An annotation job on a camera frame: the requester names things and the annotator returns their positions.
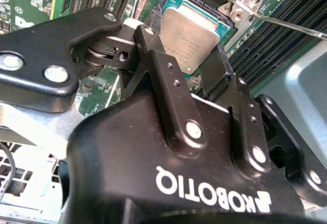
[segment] black cable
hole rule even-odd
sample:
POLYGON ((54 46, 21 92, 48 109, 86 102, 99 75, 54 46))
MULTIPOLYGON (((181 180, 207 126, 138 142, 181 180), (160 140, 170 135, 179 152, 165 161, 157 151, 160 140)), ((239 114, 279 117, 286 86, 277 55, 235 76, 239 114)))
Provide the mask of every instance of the black cable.
POLYGON ((12 182, 12 179, 15 176, 16 165, 15 165, 15 159, 14 159, 11 151, 2 142, 0 142, 0 148, 5 152, 5 154, 6 154, 7 158, 8 158, 9 164, 11 166, 9 179, 7 180, 7 182, 6 182, 5 186, 4 186, 4 189, 3 189, 2 193, 0 194, 0 203, 1 203, 2 198, 4 197, 8 187, 10 186, 10 184, 12 182))

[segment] black metal bracket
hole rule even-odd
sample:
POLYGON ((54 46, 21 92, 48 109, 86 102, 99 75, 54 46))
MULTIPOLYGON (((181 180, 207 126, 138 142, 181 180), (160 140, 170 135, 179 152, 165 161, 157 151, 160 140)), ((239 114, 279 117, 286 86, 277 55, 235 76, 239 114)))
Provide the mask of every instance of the black metal bracket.
POLYGON ((91 45, 85 58, 120 69, 122 99, 145 87, 153 89, 167 143, 177 155, 194 157, 206 147, 205 126, 179 65, 165 53, 153 29, 123 25, 117 36, 91 45))
POLYGON ((17 57, 23 66, 0 69, 0 100, 51 113, 68 110, 79 78, 103 68, 84 62, 87 47, 121 28, 121 21, 108 14, 93 8, 1 36, 0 56, 17 57), (59 66, 67 79, 47 79, 44 72, 51 66, 59 66))
POLYGON ((230 111, 235 164, 250 178, 268 173, 271 165, 260 107, 246 82, 233 73, 222 46, 213 50, 200 71, 205 95, 230 111))
POLYGON ((259 95, 269 154, 297 194, 319 206, 327 205, 327 170, 294 128, 276 102, 259 95))
POLYGON ((176 59, 165 53, 159 35, 145 25, 137 27, 135 41, 140 62, 126 87, 126 96, 133 94, 148 73, 167 143, 182 157, 195 156, 206 147, 208 139, 176 59))

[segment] robotiq logo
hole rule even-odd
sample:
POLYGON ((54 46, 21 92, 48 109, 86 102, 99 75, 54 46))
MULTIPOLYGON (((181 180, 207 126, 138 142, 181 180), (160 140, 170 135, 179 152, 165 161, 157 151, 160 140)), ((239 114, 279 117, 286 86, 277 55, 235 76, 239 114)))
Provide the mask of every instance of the robotiq logo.
POLYGON ((269 213, 271 199, 268 192, 257 191, 258 197, 247 196, 245 194, 239 194, 236 191, 227 191, 225 188, 218 187, 214 189, 210 184, 202 182, 198 186, 198 196, 195 192, 194 180, 189 178, 189 191, 185 193, 184 191, 184 177, 179 175, 176 177, 169 171, 164 170, 160 166, 156 169, 159 171, 155 179, 158 189, 167 195, 172 195, 178 191, 178 196, 180 198, 185 198, 194 202, 204 202, 209 206, 214 206, 217 202, 221 208, 225 210, 234 210, 236 212, 259 212, 269 213), (170 181, 168 184, 170 187, 166 187, 162 183, 162 179, 167 178, 170 181))

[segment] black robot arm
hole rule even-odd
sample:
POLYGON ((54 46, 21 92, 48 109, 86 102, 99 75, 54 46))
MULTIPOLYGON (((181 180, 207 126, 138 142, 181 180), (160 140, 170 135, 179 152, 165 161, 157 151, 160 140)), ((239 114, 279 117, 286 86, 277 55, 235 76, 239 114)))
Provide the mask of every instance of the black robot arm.
POLYGON ((120 70, 122 101, 69 136, 61 223, 309 223, 303 203, 327 206, 326 169, 271 98, 251 97, 221 47, 200 67, 201 99, 153 29, 104 9, 0 46, 25 63, 0 70, 0 99, 54 117, 71 109, 79 79, 120 70), (69 77, 49 81, 49 66, 69 77))

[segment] bolt head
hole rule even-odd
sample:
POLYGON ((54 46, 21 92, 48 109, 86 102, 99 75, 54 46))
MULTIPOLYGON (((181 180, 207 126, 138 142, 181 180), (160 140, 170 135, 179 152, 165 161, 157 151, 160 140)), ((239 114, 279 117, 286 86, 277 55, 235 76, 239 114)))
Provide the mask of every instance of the bolt head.
POLYGON ((114 16, 112 13, 106 13, 106 14, 104 15, 104 17, 105 17, 106 19, 112 21, 112 22, 115 22, 115 21, 116 21, 116 18, 115 18, 115 16, 114 16))
POLYGON ((242 77, 239 78, 239 81, 241 84, 246 84, 245 80, 242 77))
POLYGON ((261 148, 257 146, 252 147, 252 154, 254 156, 254 159, 261 164, 265 163, 267 160, 264 152, 261 150, 261 148))
POLYGON ((269 105, 272 105, 272 100, 269 97, 266 98, 266 101, 269 105))
POLYGON ((185 128, 193 139, 199 139, 202 136, 201 127, 193 121, 186 122, 185 128))
POLYGON ((57 83, 65 82, 69 77, 67 70, 57 65, 47 67, 44 70, 44 76, 47 80, 57 83))
POLYGON ((14 54, 1 54, 0 55, 0 69, 6 71, 17 71, 22 68, 24 61, 14 54))
POLYGON ((310 170, 309 175, 310 175, 310 177, 311 177, 311 179, 312 179, 312 181, 314 183, 316 183, 318 185, 321 184, 321 179, 320 179, 320 177, 317 175, 317 173, 315 171, 310 170))
POLYGON ((154 35, 154 30, 150 27, 145 27, 144 30, 148 32, 150 35, 154 35))

